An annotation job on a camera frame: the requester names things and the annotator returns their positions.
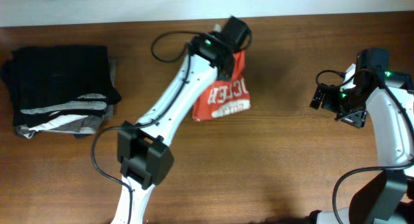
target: folded clothes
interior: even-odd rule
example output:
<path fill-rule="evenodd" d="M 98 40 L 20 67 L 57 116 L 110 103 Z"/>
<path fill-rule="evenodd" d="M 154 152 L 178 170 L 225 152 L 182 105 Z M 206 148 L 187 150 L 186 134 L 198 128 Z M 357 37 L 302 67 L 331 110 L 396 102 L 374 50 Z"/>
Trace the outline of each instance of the folded clothes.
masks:
<path fill-rule="evenodd" d="M 93 134 L 113 116 L 121 96 L 113 86 L 116 62 L 102 46 L 26 47 L 1 69 L 19 137 L 38 131 Z"/>

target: white wall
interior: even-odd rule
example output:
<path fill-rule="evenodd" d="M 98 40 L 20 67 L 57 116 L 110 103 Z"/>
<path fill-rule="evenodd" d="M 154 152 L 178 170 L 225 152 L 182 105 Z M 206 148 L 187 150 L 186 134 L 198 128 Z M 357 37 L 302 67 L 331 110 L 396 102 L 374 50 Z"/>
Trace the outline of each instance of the white wall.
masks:
<path fill-rule="evenodd" d="M 414 10 L 414 0 L 0 0 L 0 27 Z"/>

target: wooden tabletop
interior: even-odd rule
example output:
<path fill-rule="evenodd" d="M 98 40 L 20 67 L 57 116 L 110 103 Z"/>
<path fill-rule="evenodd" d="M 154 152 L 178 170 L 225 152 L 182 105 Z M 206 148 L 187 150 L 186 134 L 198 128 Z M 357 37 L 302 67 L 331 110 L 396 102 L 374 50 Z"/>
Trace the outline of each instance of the wooden tabletop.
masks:
<path fill-rule="evenodd" d="M 371 120 L 356 129 L 311 109 L 314 79 L 324 69 L 346 70 L 369 47 L 388 49 L 392 69 L 414 74 L 414 12 L 244 20 L 254 36 L 244 73 L 252 108 L 198 123 L 188 113 L 171 145 L 175 164 L 149 200 L 149 223 L 259 223 L 331 210 L 336 180 L 376 165 Z M 171 30 L 210 31 L 216 22 L 225 19 L 0 28 L 0 59 L 28 45 L 107 45 L 117 59 L 115 86 L 123 98 L 105 123 L 114 126 L 144 114 L 180 67 L 152 58 L 151 41 Z M 165 39 L 157 50 L 174 57 L 190 37 Z M 334 76 L 322 79 L 340 83 Z M 92 139 L 53 133 L 17 138 L 0 83 L 0 223 L 110 221 L 121 187 L 93 168 Z M 97 159 L 120 178 L 115 133 L 101 138 Z M 373 176 L 346 180 L 338 206 L 348 206 Z"/>

